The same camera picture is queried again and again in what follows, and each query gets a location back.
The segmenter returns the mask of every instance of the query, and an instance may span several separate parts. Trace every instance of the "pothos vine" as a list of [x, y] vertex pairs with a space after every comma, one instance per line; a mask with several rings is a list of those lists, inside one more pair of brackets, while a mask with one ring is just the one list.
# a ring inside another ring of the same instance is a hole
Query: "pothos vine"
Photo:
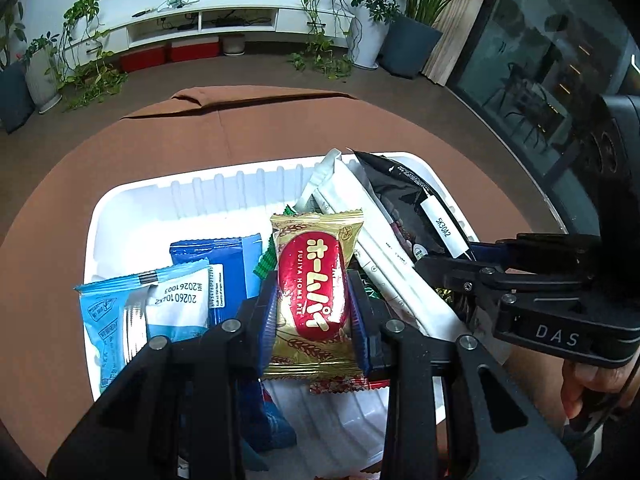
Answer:
[[[98, 18], [100, 13], [98, 2], [100, 0], [77, 0], [64, 13], [65, 21], [58, 43], [57, 59], [51, 70], [56, 77], [58, 89], [72, 85], [76, 90], [75, 97], [67, 101], [69, 109], [87, 106], [94, 100], [104, 101], [105, 95], [119, 93], [127, 79], [126, 73], [119, 72], [107, 62], [114, 53], [104, 49], [104, 40], [108, 37], [110, 30], [98, 29], [102, 26]], [[84, 25], [84, 30], [79, 38], [73, 38], [72, 35], [78, 23], [81, 23], [81, 27]], [[81, 64], [76, 56], [75, 45], [87, 41], [95, 45], [95, 59]]]
[[[313, 70], [321, 72], [329, 79], [338, 79], [351, 74], [353, 65], [351, 59], [346, 54], [337, 55], [333, 49], [334, 40], [325, 34], [326, 24], [322, 23], [318, 11], [320, 0], [300, 0], [300, 2], [309, 17], [310, 30], [305, 50], [292, 54], [290, 62], [296, 70], [304, 70], [307, 66], [311, 66]], [[335, 30], [342, 30], [340, 11], [344, 12], [343, 9], [346, 6], [345, 0], [332, 0]], [[349, 31], [342, 30], [342, 33], [346, 36]]]

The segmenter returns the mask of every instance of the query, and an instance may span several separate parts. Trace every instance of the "black package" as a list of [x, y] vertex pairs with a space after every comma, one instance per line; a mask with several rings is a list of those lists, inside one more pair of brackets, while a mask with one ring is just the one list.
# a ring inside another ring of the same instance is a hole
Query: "black package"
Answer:
[[470, 257], [468, 239], [438, 193], [408, 167], [366, 152], [353, 152], [371, 183], [404, 250], [414, 260], [425, 254]]

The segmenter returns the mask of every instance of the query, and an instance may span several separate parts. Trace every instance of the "red storage box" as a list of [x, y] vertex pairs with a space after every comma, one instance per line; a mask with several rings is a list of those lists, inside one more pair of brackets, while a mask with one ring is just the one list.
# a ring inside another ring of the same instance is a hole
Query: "red storage box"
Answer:
[[166, 46], [145, 46], [129, 50], [120, 56], [120, 65], [124, 72], [133, 72], [150, 66], [158, 66], [166, 63]]
[[169, 58], [171, 61], [187, 61], [216, 57], [220, 54], [220, 41], [217, 36], [207, 36], [195, 40], [172, 41]]

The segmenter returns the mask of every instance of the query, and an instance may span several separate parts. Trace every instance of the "gray planter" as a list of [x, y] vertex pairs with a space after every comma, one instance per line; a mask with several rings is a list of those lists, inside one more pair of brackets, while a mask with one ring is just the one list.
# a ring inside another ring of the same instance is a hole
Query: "gray planter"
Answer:
[[441, 37], [439, 30], [400, 14], [389, 27], [380, 65], [393, 75], [415, 77]]
[[0, 72], [0, 121], [8, 134], [22, 126], [33, 113], [33, 101], [24, 80], [21, 62]]
[[25, 75], [31, 98], [41, 114], [53, 108], [62, 99], [62, 96], [58, 93], [54, 75], [52, 73], [45, 74], [50, 67], [51, 58], [49, 53], [47, 49], [41, 48], [31, 56]]

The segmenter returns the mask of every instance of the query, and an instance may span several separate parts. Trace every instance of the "barcode label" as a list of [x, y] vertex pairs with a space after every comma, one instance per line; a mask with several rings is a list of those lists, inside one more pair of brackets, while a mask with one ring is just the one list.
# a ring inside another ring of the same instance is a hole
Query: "barcode label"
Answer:
[[447, 212], [444, 211], [444, 208], [435, 195], [428, 197], [420, 206], [424, 209], [424, 212], [427, 213], [429, 220], [431, 220], [431, 223], [436, 228], [436, 231], [447, 246], [452, 257], [457, 258], [460, 254], [469, 250], [469, 246], [466, 244], [460, 231], [458, 231], [457, 226], [454, 225]]
[[222, 264], [209, 266], [209, 308], [225, 306], [225, 279]]

